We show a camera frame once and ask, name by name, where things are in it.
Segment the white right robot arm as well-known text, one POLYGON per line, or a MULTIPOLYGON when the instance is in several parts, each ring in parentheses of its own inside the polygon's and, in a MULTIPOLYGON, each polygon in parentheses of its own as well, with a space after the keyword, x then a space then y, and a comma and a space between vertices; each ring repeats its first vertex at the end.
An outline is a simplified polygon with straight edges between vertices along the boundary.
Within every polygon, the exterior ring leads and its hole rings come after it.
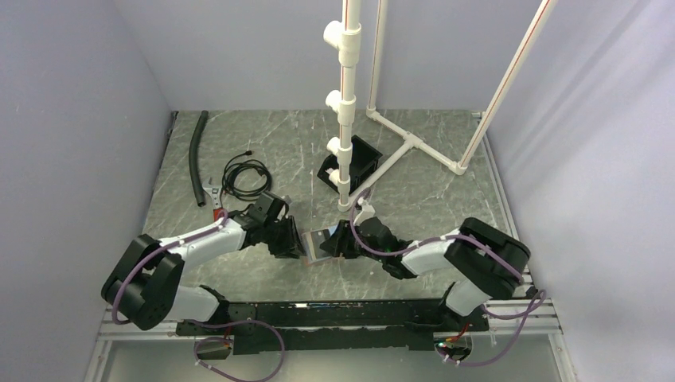
POLYGON ((455 269, 463 278, 448 287, 438 311, 448 330, 460 329, 489 300, 511 298, 531 257, 521 241, 474 217, 443 236, 425 240, 399 239, 377 217, 359 224, 343 220, 318 247, 333 257, 375 259, 396 279, 455 269))

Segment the thin grey credit card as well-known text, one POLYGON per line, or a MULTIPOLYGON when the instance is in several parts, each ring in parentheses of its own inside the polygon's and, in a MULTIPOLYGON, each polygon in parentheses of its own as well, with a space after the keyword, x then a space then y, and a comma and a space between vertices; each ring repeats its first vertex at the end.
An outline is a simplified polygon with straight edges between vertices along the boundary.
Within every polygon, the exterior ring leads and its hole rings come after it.
POLYGON ((320 248, 336 231, 336 226, 305 232, 302 235, 303 247, 306 253, 306 263, 313 265, 332 259, 333 256, 320 248))

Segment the black card tray box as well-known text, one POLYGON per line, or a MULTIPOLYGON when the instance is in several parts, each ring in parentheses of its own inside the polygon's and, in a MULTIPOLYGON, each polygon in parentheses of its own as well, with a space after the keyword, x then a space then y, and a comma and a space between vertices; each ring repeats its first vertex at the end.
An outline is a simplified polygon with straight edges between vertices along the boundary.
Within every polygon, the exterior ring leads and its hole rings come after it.
MULTIPOLYGON (((361 186, 378 168, 382 153, 371 146, 358 135, 353 135, 352 157, 349 164, 350 188, 349 195, 361 186)), ((324 159, 318 170, 317 178, 328 185, 333 191, 338 192, 338 187, 334 183, 339 178, 339 163, 336 153, 340 146, 339 137, 333 137, 328 141, 326 147, 330 154, 324 159)))

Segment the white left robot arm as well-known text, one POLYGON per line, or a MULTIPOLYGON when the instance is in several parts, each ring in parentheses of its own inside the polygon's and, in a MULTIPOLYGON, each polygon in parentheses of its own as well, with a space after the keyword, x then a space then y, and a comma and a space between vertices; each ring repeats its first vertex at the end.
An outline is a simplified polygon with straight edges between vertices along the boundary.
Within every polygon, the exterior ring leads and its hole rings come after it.
POLYGON ((199 325, 217 334, 232 322, 229 300, 209 286, 187 287, 183 275, 215 258, 264 244, 277 259, 303 254, 286 199, 262 192, 245 209, 216 209, 213 221, 182 235, 135 237, 104 282, 102 298, 116 325, 153 329, 167 319, 199 325))

